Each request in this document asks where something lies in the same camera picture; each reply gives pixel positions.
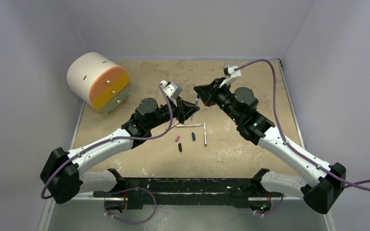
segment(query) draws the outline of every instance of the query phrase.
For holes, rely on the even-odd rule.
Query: white wall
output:
[[[111,58],[280,58],[315,0],[64,0]]]
[[[370,1],[318,0],[284,71],[307,149],[370,179]],[[347,189],[332,211],[338,230],[370,230],[370,192]]]
[[[85,51],[62,2],[0,0],[0,230],[38,227],[40,171],[81,106],[66,72]]]

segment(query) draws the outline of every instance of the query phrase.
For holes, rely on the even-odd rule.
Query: white bracket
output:
[[[79,193],[93,191],[111,191],[117,184],[116,177],[110,171],[104,172],[86,172],[80,180],[83,184],[80,186]]]
[[[242,76],[242,73],[240,70],[235,71],[235,69],[238,68],[236,65],[228,65],[224,67],[224,72],[225,72],[225,80],[222,81],[221,85],[219,88],[221,88],[223,85],[230,85],[231,83],[235,82],[238,78]]]
[[[284,193],[289,196],[303,198],[300,188],[307,183],[301,177],[278,174],[274,171],[267,172],[260,181],[260,184],[268,192]]]
[[[181,86],[174,82],[168,84],[168,82],[165,80],[161,81],[160,84],[162,85],[162,89],[164,90],[165,94],[167,94],[168,98],[175,104],[175,106],[178,106],[176,105],[176,99],[182,92]]]
[[[108,158],[125,151],[128,151],[132,148],[133,140],[131,139],[118,139],[111,141],[113,137],[128,137],[130,134],[125,129],[117,129],[110,135],[103,137],[93,143],[87,144],[86,146],[75,148],[68,150],[69,154],[67,155],[69,158],[78,154],[79,157],[72,161],[73,164],[78,164],[77,170],[79,171],[79,175],[82,176],[85,172],[87,172],[90,168],[97,165],[98,163],[107,160]],[[83,150],[87,149],[88,147],[98,143],[100,141],[107,141],[103,144],[98,145],[86,152],[81,153]]]

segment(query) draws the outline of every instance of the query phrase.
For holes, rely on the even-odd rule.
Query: cylindrical container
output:
[[[130,90],[127,71],[95,52],[74,61],[67,72],[67,83],[76,95],[102,113],[118,107]]]

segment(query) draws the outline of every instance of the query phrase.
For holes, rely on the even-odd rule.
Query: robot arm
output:
[[[179,97],[182,89],[176,83],[162,81],[160,84],[162,91],[169,98],[172,116],[178,122],[184,123],[193,113],[199,111],[198,106]],[[47,186],[58,204],[69,201],[78,193],[110,191],[116,186],[116,179],[121,178],[118,172],[113,169],[103,173],[87,171],[113,155],[141,145],[151,137],[151,129],[169,120],[168,104],[158,107],[155,99],[145,98],[135,109],[131,118],[110,135],[76,149],[64,151],[62,148],[57,148],[53,150],[40,174],[40,179],[47,184],[52,174],[67,162]]]
[[[275,154],[301,176],[287,176],[261,169],[254,180],[258,180],[263,189],[303,198],[313,210],[326,214],[344,190],[344,184],[320,170],[319,167],[323,166],[345,179],[344,166],[340,163],[330,165],[286,137],[290,145],[316,161],[318,166],[310,164],[294,153],[284,143],[274,123],[256,110],[258,100],[251,89],[241,87],[233,93],[230,92],[230,83],[240,77],[240,73],[237,73],[240,71],[234,71],[236,68],[235,66],[225,67],[226,77],[217,78],[209,85],[195,86],[195,92],[205,106],[218,105],[235,122],[237,131],[244,139]]]

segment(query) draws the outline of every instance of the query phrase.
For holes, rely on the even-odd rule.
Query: marker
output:
[[[196,106],[198,105],[198,101],[199,101],[199,95],[197,95],[197,99],[195,100],[195,105],[196,105]],[[192,120],[194,120],[194,115],[195,115],[195,113],[193,113],[193,114],[191,115],[191,121],[192,121]]]
[[[200,127],[201,124],[178,124],[175,127],[177,128],[194,128],[194,127]]]
[[[205,142],[205,147],[208,146],[208,138],[206,137],[206,123],[203,122],[203,137]]]
[[[172,129],[173,127],[175,127],[177,124],[179,124],[179,121],[177,121],[176,123],[172,124],[170,129]]]

